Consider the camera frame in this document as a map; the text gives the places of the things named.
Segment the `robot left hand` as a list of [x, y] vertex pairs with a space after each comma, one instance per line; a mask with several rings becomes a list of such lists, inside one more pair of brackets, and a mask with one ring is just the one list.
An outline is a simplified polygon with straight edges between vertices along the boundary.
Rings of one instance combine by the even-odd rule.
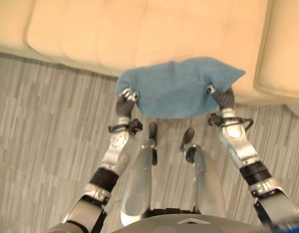
[[130, 88], [125, 88], [116, 101], [116, 115], [118, 117], [131, 118], [135, 103], [139, 97], [138, 92], [131, 92]]

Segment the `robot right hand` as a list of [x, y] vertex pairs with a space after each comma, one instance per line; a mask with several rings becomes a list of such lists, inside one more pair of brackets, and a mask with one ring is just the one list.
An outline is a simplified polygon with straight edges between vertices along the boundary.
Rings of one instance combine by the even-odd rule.
[[231, 87], [225, 92], [221, 92], [216, 89], [214, 85], [210, 84], [208, 86], [208, 92], [219, 105], [221, 111], [224, 109], [234, 109], [235, 97]]

